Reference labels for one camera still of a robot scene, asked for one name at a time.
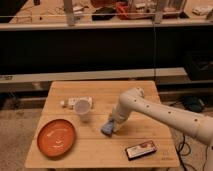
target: terracotta plate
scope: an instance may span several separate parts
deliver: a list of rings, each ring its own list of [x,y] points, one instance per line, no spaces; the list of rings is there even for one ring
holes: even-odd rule
[[[76,138],[75,128],[67,120],[57,119],[47,123],[39,132],[37,144],[48,157],[57,157],[67,152]]]

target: wooden table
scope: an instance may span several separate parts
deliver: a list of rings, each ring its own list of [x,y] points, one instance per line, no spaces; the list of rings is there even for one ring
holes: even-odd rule
[[[128,121],[113,136],[100,132],[119,94],[133,87],[144,89],[145,98],[160,102],[153,81],[70,81],[53,82],[42,116],[26,158],[27,168],[153,168],[178,167],[179,160],[169,128],[143,114],[132,112]],[[91,96],[91,120],[82,123],[73,110],[62,108],[60,101],[69,97]],[[72,150],[60,160],[45,157],[37,147],[39,130],[49,121],[63,118],[73,123],[77,140]],[[128,161],[124,149],[153,140],[155,154]]]

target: cup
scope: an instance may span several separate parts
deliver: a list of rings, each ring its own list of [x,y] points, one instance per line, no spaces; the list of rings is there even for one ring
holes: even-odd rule
[[[91,109],[91,103],[86,99],[79,99],[77,102],[75,102],[73,106],[73,110],[79,116],[82,122],[89,121],[90,109]]]

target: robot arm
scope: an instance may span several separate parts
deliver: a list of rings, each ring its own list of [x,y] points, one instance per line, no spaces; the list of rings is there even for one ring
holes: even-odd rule
[[[213,118],[145,100],[143,90],[133,88],[120,95],[109,116],[109,120],[114,121],[114,132],[132,111],[145,114],[209,146],[205,171],[213,170]]]

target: black cable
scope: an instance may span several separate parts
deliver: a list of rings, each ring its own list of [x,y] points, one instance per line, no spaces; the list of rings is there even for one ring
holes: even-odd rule
[[[181,155],[181,156],[188,156],[188,155],[191,154],[191,152],[192,152],[191,147],[190,147],[190,145],[189,145],[187,142],[185,142],[184,146],[187,147],[188,152],[186,152],[186,153],[181,153],[181,152],[180,152],[180,155]]]
[[[183,160],[182,160],[182,158],[181,158],[181,154],[180,154],[181,151],[182,151],[183,148],[184,148],[185,141],[186,141],[185,135],[182,134],[182,136],[183,136],[183,140],[182,140],[182,142],[180,142],[180,144],[178,145],[178,148],[176,148],[176,152],[177,152],[177,154],[178,154],[178,158],[179,158],[179,161],[180,161],[181,166],[183,167],[183,170],[184,170],[184,171],[187,171],[187,168],[185,167],[185,164],[184,164],[184,162],[183,162]]]
[[[206,147],[206,150],[205,150],[205,156],[206,156],[206,160],[207,160],[207,151],[208,151],[208,146]],[[203,164],[203,171],[204,171],[204,169],[205,169],[205,166],[206,166],[206,160],[205,160],[205,162],[204,162],[204,164]]]
[[[184,163],[185,166],[192,168],[194,171],[197,171],[197,169],[194,168],[194,166],[192,166],[191,164],[188,163]]]

